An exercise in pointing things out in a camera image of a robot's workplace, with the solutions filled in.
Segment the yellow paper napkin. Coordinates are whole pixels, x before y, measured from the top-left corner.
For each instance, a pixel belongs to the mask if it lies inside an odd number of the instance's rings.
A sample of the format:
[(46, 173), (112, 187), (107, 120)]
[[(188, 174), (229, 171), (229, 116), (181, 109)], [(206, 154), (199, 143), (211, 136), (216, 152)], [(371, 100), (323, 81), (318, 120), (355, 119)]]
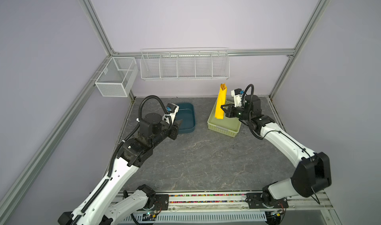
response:
[(225, 105), (226, 103), (226, 94), (227, 94), (227, 89), (226, 90), (221, 90), (219, 88), (219, 93), (216, 101), (216, 109), (215, 109), (215, 118), (222, 120), (224, 119), (224, 111), (222, 110), (221, 106)]

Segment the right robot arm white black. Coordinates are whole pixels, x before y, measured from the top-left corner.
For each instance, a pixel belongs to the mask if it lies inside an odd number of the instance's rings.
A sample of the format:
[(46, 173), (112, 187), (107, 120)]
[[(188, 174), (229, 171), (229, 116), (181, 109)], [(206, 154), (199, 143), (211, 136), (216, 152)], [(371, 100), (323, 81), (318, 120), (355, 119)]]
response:
[(271, 117), (262, 113), (261, 101), (254, 94), (253, 84), (245, 90), (232, 91), (233, 103), (226, 102), (227, 86), (221, 84), (217, 98), (216, 119), (237, 118), (259, 140), (267, 140), (282, 152), (295, 167), (293, 175), (285, 180), (265, 186), (257, 199), (266, 208), (273, 208), (292, 196), (312, 197), (332, 184), (330, 159), (327, 154), (316, 153), (287, 134)]

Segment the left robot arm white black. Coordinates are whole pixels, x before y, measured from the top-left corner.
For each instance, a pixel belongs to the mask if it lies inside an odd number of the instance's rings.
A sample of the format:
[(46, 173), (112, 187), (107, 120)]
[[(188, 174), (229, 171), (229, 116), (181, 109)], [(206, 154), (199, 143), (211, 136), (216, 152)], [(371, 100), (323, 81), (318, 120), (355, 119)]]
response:
[(115, 148), (106, 174), (87, 198), (73, 211), (64, 212), (60, 225), (117, 225), (134, 212), (154, 207), (156, 192), (148, 185), (112, 204), (127, 181), (139, 170), (165, 139), (175, 140), (181, 121), (176, 120), (179, 106), (163, 104), (150, 95), (139, 106), (137, 125)]

